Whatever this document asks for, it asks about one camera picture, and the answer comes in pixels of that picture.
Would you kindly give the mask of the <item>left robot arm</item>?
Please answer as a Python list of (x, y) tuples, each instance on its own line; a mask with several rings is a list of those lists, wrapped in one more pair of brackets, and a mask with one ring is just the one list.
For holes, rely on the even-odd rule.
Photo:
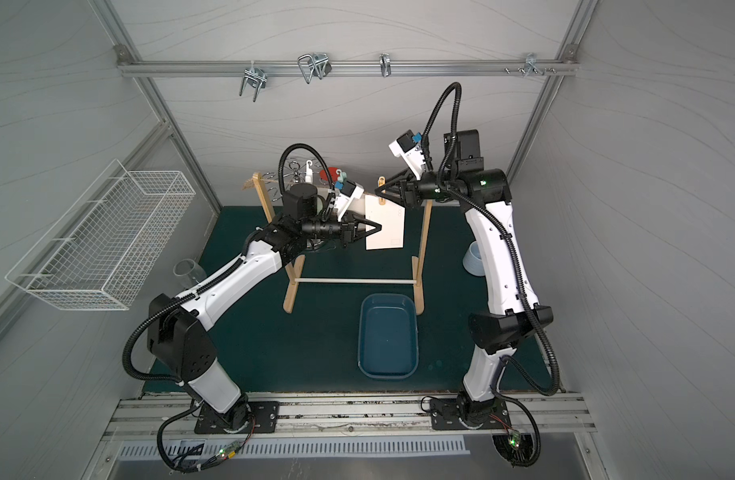
[(351, 211), (364, 189), (349, 179), (330, 180), (326, 198), (309, 181), (281, 184), (279, 191), (281, 212), (247, 236), (239, 255), (197, 286), (155, 298), (147, 320), (122, 350), (130, 377), (180, 385), (227, 431), (241, 430), (251, 410), (246, 393), (220, 365), (209, 331), (253, 287), (293, 264), (311, 242), (336, 239), (347, 245), (381, 231), (377, 222)]

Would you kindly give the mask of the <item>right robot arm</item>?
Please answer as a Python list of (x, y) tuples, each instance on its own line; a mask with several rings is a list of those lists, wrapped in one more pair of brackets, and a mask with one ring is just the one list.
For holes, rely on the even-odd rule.
[[(459, 422), (479, 428), (497, 404), (507, 401), (499, 390), (513, 366), (539, 394), (553, 396), (561, 387), (557, 354), (545, 332), (553, 322), (549, 306), (539, 302), (523, 268), (515, 228), (513, 196), (505, 172), (481, 166), (479, 136), (459, 130), (463, 88), (453, 82), (435, 103), (421, 133), (407, 131), (389, 145), (405, 170), (389, 177), (375, 195), (401, 207), (425, 201), (455, 200), (471, 228), (487, 280), (485, 314), (469, 317), (475, 351), (457, 395)], [(542, 386), (513, 357), (523, 340), (534, 337), (549, 362), (549, 385)]]

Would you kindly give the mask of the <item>white postcard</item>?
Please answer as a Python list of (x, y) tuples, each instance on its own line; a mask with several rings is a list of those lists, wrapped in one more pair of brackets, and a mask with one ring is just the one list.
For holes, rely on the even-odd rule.
[(367, 236), (367, 250), (401, 249), (405, 245), (405, 208), (380, 197), (365, 197), (365, 218), (381, 226)]

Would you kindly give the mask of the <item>yellow wooden clothespin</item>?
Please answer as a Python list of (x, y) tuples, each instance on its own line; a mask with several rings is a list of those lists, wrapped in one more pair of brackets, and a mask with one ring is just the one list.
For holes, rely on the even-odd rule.
[[(379, 180), (377, 180), (377, 185), (379, 187), (385, 185), (385, 177), (383, 177), (383, 176), (379, 177)], [(385, 205), (385, 198), (382, 198), (382, 197), (379, 198), (379, 205), (381, 205), (381, 206)]]

